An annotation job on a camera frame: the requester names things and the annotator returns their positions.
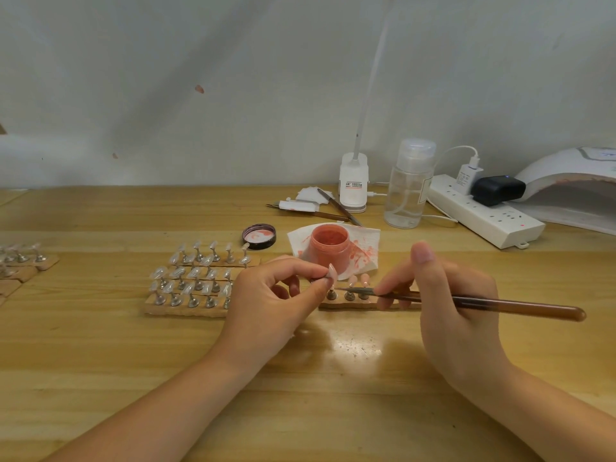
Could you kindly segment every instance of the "hand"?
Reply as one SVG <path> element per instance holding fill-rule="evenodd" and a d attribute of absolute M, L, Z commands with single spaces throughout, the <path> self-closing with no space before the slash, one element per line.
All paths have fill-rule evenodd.
<path fill-rule="evenodd" d="M 421 294 L 421 338 L 430 361 L 462 394 L 489 392 L 507 380 L 513 366 L 498 337 L 498 313 L 457 310 L 451 294 L 498 298 L 489 275 L 436 259 L 425 241 L 415 243 L 410 259 L 374 287 L 378 295 L 417 282 Z M 379 298 L 387 309 L 392 300 Z"/>
<path fill-rule="evenodd" d="M 245 269 L 234 282 L 227 319 L 212 350 L 226 361 L 258 371 L 325 299 L 333 284 L 323 278 L 327 271 L 292 256 Z M 319 280 L 300 293 L 300 276 Z"/>

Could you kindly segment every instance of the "white flexible pole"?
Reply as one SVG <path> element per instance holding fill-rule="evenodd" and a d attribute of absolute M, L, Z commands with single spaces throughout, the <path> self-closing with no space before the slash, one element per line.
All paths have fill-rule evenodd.
<path fill-rule="evenodd" d="M 382 21 L 383 27 L 381 29 L 381 37 L 379 37 L 379 44 L 376 46 L 376 54 L 374 55 L 374 60 L 372 60 L 372 69 L 370 69 L 370 79 L 368 79 L 368 90 L 366 91 L 364 102 L 362 103 L 362 111 L 359 114 L 359 124 L 357 125 L 357 133 L 355 134 L 355 149 L 353 151 L 353 160 L 357 160 L 359 158 L 359 146 L 362 142 L 362 133 L 364 132 L 364 122 L 366 121 L 368 105 L 370 104 L 370 92 L 372 91 L 372 85 L 374 83 L 374 78 L 376 78 L 376 71 L 379 69 L 379 64 L 381 63 L 381 55 L 383 53 L 383 50 L 385 49 L 385 39 L 387 38 L 387 31 L 389 28 L 389 12 L 391 11 L 391 8 L 393 5 L 394 5 L 394 0 L 388 0 L 387 6 L 385 6 L 385 11 L 383 13 L 383 21 Z"/>

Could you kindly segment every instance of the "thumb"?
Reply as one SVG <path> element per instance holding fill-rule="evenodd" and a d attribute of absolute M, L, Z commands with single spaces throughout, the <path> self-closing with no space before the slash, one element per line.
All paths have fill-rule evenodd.
<path fill-rule="evenodd" d="M 426 241 L 419 241 L 412 246 L 411 263 L 420 289 L 422 314 L 425 312 L 440 318 L 457 315 L 447 274 Z"/>
<path fill-rule="evenodd" d="M 310 287 L 293 297 L 296 309 L 303 321 L 325 300 L 327 291 L 334 284 L 334 279 L 323 277 L 311 283 Z"/>

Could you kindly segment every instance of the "clear plastic bottle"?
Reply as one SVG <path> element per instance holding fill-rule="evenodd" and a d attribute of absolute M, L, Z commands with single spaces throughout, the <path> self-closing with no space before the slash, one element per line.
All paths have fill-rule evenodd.
<path fill-rule="evenodd" d="M 385 202 L 385 222 L 396 228 L 420 223 L 427 191 L 434 174 L 436 144 L 424 139 L 404 139 L 398 161 L 391 169 Z"/>

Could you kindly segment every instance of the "open jar of gel polish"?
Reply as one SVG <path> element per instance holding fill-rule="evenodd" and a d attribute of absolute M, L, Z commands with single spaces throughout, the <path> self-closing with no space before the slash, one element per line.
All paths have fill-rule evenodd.
<path fill-rule="evenodd" d="M 306 258 L 325 267 L 333 264 L 342 273 L 349 267 L 351 247 L 349 232 L 343 225 L 319 225 L 312 230 Z"/>

